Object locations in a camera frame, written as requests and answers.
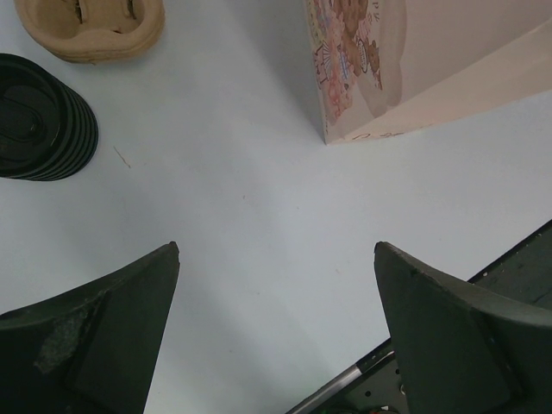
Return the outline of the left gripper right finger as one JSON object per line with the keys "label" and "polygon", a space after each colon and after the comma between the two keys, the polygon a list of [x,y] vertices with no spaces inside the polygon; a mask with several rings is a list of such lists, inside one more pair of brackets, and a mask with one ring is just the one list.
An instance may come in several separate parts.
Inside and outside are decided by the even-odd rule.
{"label": "left gripper right finger", "polygon": [[551,312],[443,273],[388,242],[374,271],[412,413],[549,413]]}

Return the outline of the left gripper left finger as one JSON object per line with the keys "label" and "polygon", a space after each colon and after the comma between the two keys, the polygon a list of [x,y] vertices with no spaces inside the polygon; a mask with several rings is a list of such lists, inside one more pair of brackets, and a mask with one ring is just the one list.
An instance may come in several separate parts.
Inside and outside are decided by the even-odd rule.
{"label": "left gripper left finger", "polygon": [[175,242],[1,316],[3,413],[142,413],[179,277]]}

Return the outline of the beige paper takeout bag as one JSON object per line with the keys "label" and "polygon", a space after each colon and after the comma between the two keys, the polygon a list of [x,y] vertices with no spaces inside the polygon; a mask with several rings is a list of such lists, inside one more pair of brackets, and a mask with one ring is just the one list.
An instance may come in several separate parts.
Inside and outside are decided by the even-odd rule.
{"label": "beige paper takeout bag", "polygon": [[548,1],[308,1],[328,144],[402,135],[551,87]]}

